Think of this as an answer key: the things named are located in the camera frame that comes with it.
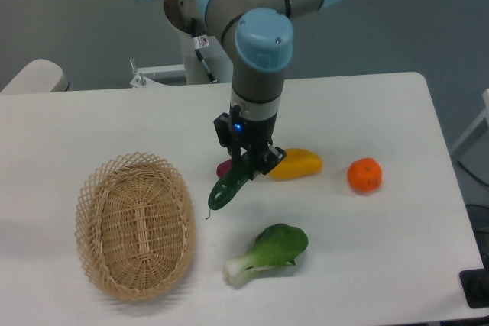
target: gray floor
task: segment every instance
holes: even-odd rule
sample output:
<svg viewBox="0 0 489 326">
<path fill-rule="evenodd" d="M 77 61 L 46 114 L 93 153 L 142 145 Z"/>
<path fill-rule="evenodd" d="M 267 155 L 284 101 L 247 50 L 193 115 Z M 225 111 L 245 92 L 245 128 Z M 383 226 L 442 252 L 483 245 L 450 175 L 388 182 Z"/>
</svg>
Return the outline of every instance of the gray floor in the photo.
<svg viewBox="0 0 489 326">
<path fill-rule="evenodd" d="M 0 89 L 27 63 L 60 65 L 75 90 L 124 88 L 129 59 L 181 63 L 163 0 L 0 0 Z M 428 81 L 451 145 L 484 107 L 489 88 L 489 0 L 343 0 L 294 21 L 289 78 L 416 71 Z M 489 136 L 464 157 L 489 181 Z M 456 167 L 466 203 L 489 191 Z"/>
</svg>

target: wicker basket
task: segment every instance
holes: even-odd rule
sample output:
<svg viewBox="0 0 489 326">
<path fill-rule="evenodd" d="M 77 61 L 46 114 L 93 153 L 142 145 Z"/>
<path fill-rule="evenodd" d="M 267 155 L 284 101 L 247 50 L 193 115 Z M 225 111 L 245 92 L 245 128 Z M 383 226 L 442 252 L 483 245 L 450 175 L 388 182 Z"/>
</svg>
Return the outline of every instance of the wicker basket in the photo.
<svg viewBox="0 0 489 326">
<path fill-rule="evenodd" d="M 102 165 L 81 190 L 75 236 L 86 275 L 104 293 L 121 300 L 162 293 L 185 273 L 195 247 L 182 176 L 141 153 Z"/>
</svg>

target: yellow bell pepper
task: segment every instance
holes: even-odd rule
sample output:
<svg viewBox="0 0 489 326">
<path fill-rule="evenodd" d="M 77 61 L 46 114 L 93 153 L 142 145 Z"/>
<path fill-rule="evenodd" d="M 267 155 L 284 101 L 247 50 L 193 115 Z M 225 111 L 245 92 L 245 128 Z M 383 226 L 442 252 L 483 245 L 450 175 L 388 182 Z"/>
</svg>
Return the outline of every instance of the yellow bell pepper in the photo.
<svg viewBox="0 0 489 326">
<path fill-rule="evenodd" d="M 285 149 L 287 156 L 268 175 L 273 179 L 287 180 L 318 173 L 322 160 L 310 150 L 300 148 Z"/>
</svg>

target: white chair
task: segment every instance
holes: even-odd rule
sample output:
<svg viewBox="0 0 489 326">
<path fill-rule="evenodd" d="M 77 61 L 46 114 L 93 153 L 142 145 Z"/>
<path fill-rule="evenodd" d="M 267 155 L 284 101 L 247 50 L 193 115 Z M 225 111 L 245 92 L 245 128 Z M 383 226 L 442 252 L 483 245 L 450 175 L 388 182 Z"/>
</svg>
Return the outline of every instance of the white chair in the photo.
<svg viewBox="0 0 489 326">
<path fill-rule="evenodd" d="M 0 92 L 1 95 L 64 92 L 71 90 L 62 69 L 47 60 L 38 59 L 26 65 Z"/>
<path fill-rule="evenodd" d="M 471 122 L 453 143 L 450 156 L 457 161 L 489 128 L 489 89 L 482 94 L 486 108 Z"/>
</svg>

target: green cucumber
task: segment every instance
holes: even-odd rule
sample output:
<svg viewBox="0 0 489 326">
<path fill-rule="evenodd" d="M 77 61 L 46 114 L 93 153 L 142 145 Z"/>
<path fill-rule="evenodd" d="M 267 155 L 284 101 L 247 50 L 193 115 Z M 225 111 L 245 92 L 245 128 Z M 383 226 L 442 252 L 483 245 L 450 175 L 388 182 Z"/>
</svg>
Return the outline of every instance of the green cucumber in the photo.
<svg viewBox="0 0 489 326">
<path fill-rule="evenodd" d="M 209 208 L 219 210 L 228 204 L 250 179 L 250 173 L 251 163 L 245 154 L 240 160 L 233 162 L 229 171 L 215 183 L 209 195 Z"/>
</svg>

